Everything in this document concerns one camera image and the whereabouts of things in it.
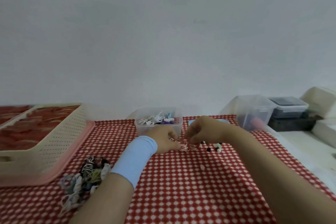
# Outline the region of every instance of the transparent plastic box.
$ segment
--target transparent plastic box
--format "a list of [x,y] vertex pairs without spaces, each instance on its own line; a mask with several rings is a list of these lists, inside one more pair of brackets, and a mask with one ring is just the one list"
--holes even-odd
[[[171,114],[171,117],[174,118],[174,124],[156,124],[156,125],[141,125],[139,124],[139,120],[141,119],[148,119],[150,116],[156,116],[161,111],[161,116],[167,115],[168,113]],[[183,115],[182,110],[178,107],[145,107],[137,110],[135,113],[135,121],[134,121],[138,136],[142,136],[145,134],[148,130],[155,126],[171,126],[174,130],[177,136],[181,136],[182,131],[182,124],[183,124]]]
[[276,104],[272,113],[274,118],[298,118],[307,110],[309,105],[294,97],[269,98]]
[[261,95],[238,96],[236,119],[247,131],[263,130],[277,105]]

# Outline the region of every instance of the light blue sleeve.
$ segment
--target light blue sleeve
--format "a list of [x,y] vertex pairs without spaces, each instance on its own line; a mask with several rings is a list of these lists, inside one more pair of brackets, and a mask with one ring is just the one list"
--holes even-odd
[[111,173],[122,175],[135,189],[143,169],[157,149],[158,145],[152,138],[148,136],[135,138],[114,164]]

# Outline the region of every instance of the tablecloth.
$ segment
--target tablecloth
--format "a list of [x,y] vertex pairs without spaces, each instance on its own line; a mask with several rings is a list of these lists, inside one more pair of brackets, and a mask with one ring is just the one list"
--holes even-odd
[[[234,115],[213,116],[236,124]],[[197,117],[184,117],[187,122]],[[336,200],[335,195],[267,132],[252,135],[288,167]],[[137,137],[134,120],[98,121],[64,173],[42,186],[0,188],[1,224],[68,223],[75,210],[60,215],[61,177],[77,173],[90,155],[105,156],[113,164]],[[275,218],[236,151],[170,151],[154,155],[134,192],[125,223],[275,223]]]

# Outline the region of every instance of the beige perforated basket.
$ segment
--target beige perforated basket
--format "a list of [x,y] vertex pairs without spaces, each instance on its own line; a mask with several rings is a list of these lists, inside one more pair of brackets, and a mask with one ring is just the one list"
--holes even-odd
[[43,140],[29,150],[0,151],[0,176],[34,176],[48,173],[65,154],[86,127],[84,106],[81,103],[36,105],[0,129],[26,118],[28,113],[42,107],[80,105]]

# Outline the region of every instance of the bare forearm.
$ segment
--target bare forearm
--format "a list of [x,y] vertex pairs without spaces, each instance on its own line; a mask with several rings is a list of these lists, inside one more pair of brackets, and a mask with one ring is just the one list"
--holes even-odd
[[243,130],[236,149],[279,223],[334,223],[336,204]]
[[133,192],[132,184],[125,177],[108,174],[70,224],[123,224]]

